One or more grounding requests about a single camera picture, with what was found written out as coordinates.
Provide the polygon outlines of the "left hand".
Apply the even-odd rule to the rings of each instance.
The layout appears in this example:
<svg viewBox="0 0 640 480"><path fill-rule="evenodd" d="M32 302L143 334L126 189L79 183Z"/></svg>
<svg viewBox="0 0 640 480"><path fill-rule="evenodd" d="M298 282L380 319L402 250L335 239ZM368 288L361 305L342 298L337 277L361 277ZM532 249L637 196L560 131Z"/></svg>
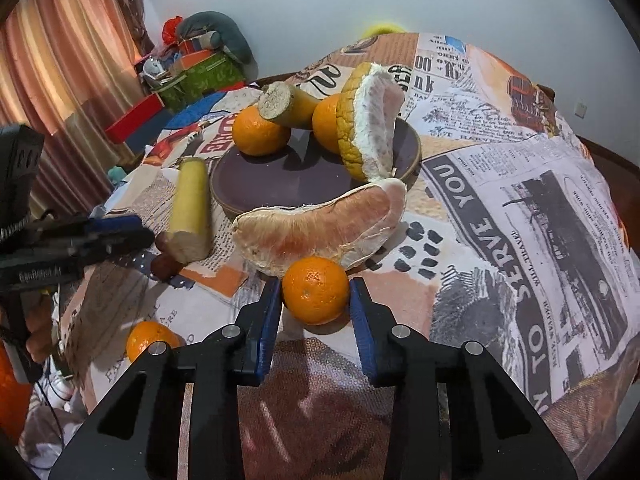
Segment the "left hand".
<svg viewBox="0 0 640 480"><path fill-rule="evenodd" d="M49 294L41 294L39 304L26 316L26 326L30 336L26 341L26 349L32 360L42 364L53 349L52 341L52 300Z"/></svg>

